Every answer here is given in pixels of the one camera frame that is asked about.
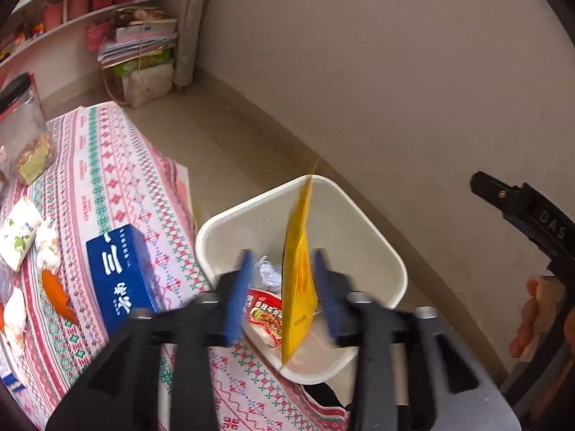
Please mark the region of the person's right hand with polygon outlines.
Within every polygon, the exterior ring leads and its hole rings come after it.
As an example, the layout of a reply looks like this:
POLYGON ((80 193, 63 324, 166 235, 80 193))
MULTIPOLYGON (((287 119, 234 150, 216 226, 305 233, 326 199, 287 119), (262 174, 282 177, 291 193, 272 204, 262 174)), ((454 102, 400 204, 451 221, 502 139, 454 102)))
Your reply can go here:
POLYGON ((516 337, 511 341, 509 353, 519 362, 530 362, 543 339, 550 334, 553 323, 558 319, 565 289, 552 276, 536 276, 526 282, 528 301, 521 310, 521 323, 516 337))

